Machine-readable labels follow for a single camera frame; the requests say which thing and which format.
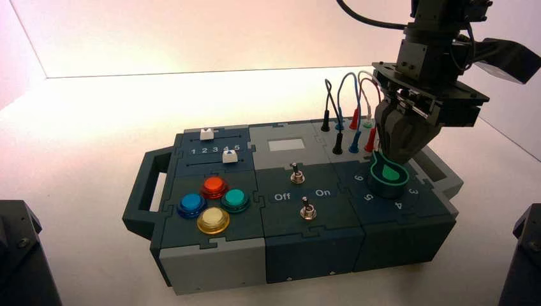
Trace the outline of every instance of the gray panel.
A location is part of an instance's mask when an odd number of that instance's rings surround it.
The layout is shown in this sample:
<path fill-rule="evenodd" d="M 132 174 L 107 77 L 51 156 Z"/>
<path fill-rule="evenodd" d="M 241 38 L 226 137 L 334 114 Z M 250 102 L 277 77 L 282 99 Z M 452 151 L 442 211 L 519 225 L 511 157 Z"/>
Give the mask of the gray panel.
<path fill-rule="evenodd" d="M 338 130 L 335 129 L 336 122 L 332 121 L 329 123 L 330 131 L 323 132 L 320 128 L 322 123 L 321 122 L 314 122 L 314 129 L 316 130 L 316 133 L 318 136 L 323 140 L 323 148 L 325 149 L 326 155 L 329 157 L 331 163 L 339 163 L 342 161 L 360 161 L 361 163 L 368 162 L 368 160 L 364 159 L 366 156 L 370 156 L 371 153 L 367 153 L 364 150 L 364 146 L 368 142 L 368 136 L 370 135 L 370 129 L 364 127 L 361 125 L 359 128 L 359 131 L 361 131 L 360 138 L 359 138 L 359 153 L 350 153 L 348 150 L 350 146 L 352 145 L 353 137 L 355 136 L 355 130 L 352 130 L 349 128 L 351 124 L 351 119 L 344 118 L 344 130 L 343 138 L 342 138 L 342 151 L 343 153 L 340 155 L 337 155 L 335 153 L 332 153 L 332 148 L 334 148 L 334 145 L 336 143 L 336 135 L 338 134 Z"/>
<path fill-rule="evenodd" d="M 266 284 L 265 239 L 225 241 L 218 246 L 198 245 L 162 249 L 159 260 L 177 295 Z"/>
<path fill-rule="evenodd" d="M 255 170 L 271 168 L 291 168 L 293 162 L 308 164 L 327 164 L 329 159 L 323 151 L 321 139 L 317 137 L 312 123 L 287 124 L 275 126 L 251 127 L 249 129 L 250 145 L 255 146 L 253 153 Z M 272 151 L 269 140 L 286 140 L 301 138 L 305 149 Z"/>
<path fill-rule="evenodd" d="M 462 185 L 464 184 L 464 181 L 456 173 L 454 173 L 451 168 L 445 164 L 437 155 L 432 151 L 428 146 L 424 147 L 422 150 L 422 153 L 424 153 L 430 161 L 433 163 L 433 165 L 437 167 L 438 170 L 443 172 L 445 175 L 445 178 L 439 179 L 436 182 L 433 181 L 429 175 L 426 174 L 426 172 L 431 171 L 427 168 L 422 168 L 419 166 L 417 162 L 415 162 L 414 159 L 410 160 L 410 165 L 415 171 L 417 172 L 417 178 L 422 182 L 424 180 L 427 180 L 434 188 L 433 192 L 434 194 L 440 199 L 440 201 L 449 209 L 449 212 L 454 216 L 457 217 L 458 210 L 456 209 L 453 204 L 449 201 L 451 198 L 453 198 L 459 191 Z"/>
<path fill-rule="evenodd" d="M 418 174 L 419 179 L 428 180 L 430 184 L 434 186 L 435 189 L 441 191 L 448 199 L 452 199 L 460 191 L 460 188 L 462 187 L 464 182 L 428 146 L 424 147 L 421 151 L 432 161 L 435 167 L 437 167 L 440 171 L 442 171 L 445 174 L 445 178 L 441 180 L 433 181 L 426 174 L 426 172 L 430 170 L 420 167 L 419 164 L 417 164 L 417 162 L 415 162 L 414 159 L 411 159 L 410 164 L 413 167 L 413 169 L 415 169 L 415 171 L 419 173 Z"/>

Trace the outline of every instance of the yellow button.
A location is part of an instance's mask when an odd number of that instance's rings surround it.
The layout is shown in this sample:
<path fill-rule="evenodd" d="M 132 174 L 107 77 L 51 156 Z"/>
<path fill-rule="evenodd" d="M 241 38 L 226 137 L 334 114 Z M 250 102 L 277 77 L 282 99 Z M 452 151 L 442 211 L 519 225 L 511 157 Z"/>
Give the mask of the yellow button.
<path fill-rule="evenodd" d="M 197 227 L 205 234 L 218 234 L 229 225 L 229 214 L 218 207 L 204 210 L 197 218 Z"/>

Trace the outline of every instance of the light background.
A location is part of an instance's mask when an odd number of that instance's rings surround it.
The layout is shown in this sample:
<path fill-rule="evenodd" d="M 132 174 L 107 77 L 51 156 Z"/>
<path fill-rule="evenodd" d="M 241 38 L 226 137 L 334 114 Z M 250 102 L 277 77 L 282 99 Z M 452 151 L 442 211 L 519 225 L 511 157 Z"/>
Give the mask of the light background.
<path fill-rule="evenodd" d="M 347 2 L 368 17 L 409 20 L 407 0 Z M 353 20 L 332 0 L 11 3 L 15 11 L 9 0 L 0 0 L 0 108 L 44 74 L 57 78 L 360 66 L 395 61 L 403 37 L 400 31 Z M 541 53 L 536 32 L 540 8 L 536 0 L 496 0 L 488 21 L 473 26 L 475 37 L 516 40 Z M 535 131 L 540 127 L 541 76 L 522 86 L 474 67 L 462 79 L 491 97 L 481 117 L 540 159 L 541 138 Z"/>

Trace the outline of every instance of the screw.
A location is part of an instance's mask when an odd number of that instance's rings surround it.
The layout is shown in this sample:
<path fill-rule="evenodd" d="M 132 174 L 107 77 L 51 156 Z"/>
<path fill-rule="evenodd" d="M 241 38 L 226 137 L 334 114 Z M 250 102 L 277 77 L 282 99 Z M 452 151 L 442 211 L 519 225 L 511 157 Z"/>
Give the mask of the screw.
<path fill-rule="evenodd" d="M 19 242 L 17 242 L 17 247 L 18 247 L 19 249 L 23 249 L 23 248 L 25 248 L 29 243 L 30 243 L 30 239 L 28 239 L 28 238 L 23 238 L 23 239 L 19 240 Z"/>
<path fill-rule="evenodd" d="M 535 252 L 535 253 L 539 253 L 541 252 L 541 244 L 539 244 L 538 242 L 536 241 L 530 241 L 528 243 L 528 246 L 530 247 L 530 249 Z"/>

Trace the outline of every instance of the white rectangle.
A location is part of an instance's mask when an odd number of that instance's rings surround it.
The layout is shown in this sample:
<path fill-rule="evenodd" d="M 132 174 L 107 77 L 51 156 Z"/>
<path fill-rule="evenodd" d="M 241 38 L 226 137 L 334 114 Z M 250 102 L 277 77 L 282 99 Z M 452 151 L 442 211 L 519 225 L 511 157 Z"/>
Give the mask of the white rectangle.
<path fill-rule="evenodd" d="M 270 151 L 304 149 L 304 142 L 302 142 L 302 138 L 269 140 L 269 149 Z"/>

